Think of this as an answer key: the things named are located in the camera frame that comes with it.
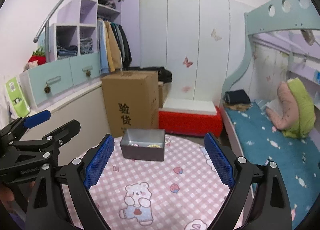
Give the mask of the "person's left hand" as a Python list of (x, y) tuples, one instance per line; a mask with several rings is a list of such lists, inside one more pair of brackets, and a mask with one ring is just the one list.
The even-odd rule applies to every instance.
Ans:
[(1, 203), (13, 214), (26, 214), (35, 181), (5, 185), (1, 183)]

